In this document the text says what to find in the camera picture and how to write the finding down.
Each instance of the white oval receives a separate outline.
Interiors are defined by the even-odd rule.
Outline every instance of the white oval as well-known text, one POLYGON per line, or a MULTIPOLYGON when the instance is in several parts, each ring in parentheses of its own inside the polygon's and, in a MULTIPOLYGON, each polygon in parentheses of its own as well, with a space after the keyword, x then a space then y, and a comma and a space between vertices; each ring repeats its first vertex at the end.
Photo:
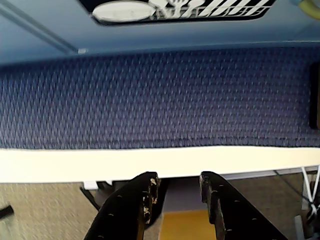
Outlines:
POLYGON ((95 7, 92 15, 100 21, 129 22, 146 19, 155 11, 142 1, 110 1, 95 7))

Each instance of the black cable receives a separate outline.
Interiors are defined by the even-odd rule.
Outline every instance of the black cable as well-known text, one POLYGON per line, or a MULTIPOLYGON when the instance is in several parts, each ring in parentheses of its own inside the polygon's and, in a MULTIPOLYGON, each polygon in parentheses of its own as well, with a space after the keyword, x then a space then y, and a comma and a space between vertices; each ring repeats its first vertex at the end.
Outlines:
POLYGON ((312 202, 310 202, 310 200, 307 197, 303 196, 297 189, 295 189, 278 171, 273 170, 273 172, 277 176, 279 176, 296 194, 298 194, 300 197, 302 197, 304 200, 306 200, 308 202, 309 206, 311 206, 313 204, 312 202))

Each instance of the woven fabric texture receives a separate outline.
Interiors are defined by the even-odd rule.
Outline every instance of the woven fabric texture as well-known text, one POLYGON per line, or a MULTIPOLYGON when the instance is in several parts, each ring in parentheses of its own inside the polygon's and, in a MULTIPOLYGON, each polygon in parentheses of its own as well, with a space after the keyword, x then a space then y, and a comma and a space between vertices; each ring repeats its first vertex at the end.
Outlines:
POLYGON ((0 68, 0 148, 320 147, 320 48, 83 57, 0 68))

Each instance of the carpeted floor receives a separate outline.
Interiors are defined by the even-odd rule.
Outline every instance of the carpeted floor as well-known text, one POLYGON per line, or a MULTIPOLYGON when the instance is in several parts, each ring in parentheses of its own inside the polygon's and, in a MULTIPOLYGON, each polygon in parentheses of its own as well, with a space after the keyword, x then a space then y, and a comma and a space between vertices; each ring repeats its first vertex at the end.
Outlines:
MULTIPOLYGON (((302 191, 302 176, 285 176, 302 191)), ((276 176, 233 180, 247 197, 289 240, 295 239, 293 218, 301 198, 276 176)), ((0 208, 10 203, 15 215, 0 221, 0 240, 82 240, 97 211, 82 195, 80 183, 0 184, 0 208)), ((156 240, 161 219, 145 240, 156 240)))

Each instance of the blue upholstery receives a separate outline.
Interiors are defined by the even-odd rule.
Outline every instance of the blue upholstery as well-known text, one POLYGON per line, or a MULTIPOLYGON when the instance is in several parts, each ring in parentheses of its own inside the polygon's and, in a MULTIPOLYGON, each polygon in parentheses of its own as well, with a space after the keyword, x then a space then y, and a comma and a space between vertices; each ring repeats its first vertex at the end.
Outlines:
POLYGON ((320 48, 86 57, 0 68, 0 147, 320 147, 320 48))

